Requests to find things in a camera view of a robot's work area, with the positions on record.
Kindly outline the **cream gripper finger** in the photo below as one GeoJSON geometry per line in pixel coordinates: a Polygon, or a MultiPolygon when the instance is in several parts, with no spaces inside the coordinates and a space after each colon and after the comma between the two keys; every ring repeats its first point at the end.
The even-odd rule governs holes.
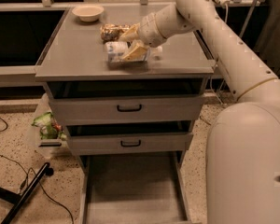
{"type": "Polygon", "coordinates": [[[138,29],[140,24],[134,24],[132,25],[126,32],[124,32],[120,37],[119,41],[123,42],[132,42],[135,39],[139,38],[138,29]]]}
{"type": "Polygon", "coordinates": [[[141,40],[134,40],[128,49],[123,53],[121,59],[123,61],[142,61],[147,55],[149,46],[141,40]]]}

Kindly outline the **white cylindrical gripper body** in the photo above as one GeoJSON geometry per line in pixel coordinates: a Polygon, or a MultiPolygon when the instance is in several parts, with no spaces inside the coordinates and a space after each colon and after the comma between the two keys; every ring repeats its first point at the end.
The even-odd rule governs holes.
{"type": "Polygon", "coordinates": [[[148,14],[140,21],[138,36],[144,44],[152,48],[156,48],[166,42],[166,39],[161,35],[158,29],[155,13],[148,14]]]}

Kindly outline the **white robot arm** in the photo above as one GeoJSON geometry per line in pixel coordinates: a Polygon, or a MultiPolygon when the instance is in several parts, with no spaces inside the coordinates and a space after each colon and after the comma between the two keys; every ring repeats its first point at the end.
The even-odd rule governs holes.
{"type": "Polygon", "coordinates": [[[198,30],[236,101],[207,137],[208,224],[280,224],[280,79],[218,16],[212,0],[175,0],[122,35],[141,49],[198,30]]]}

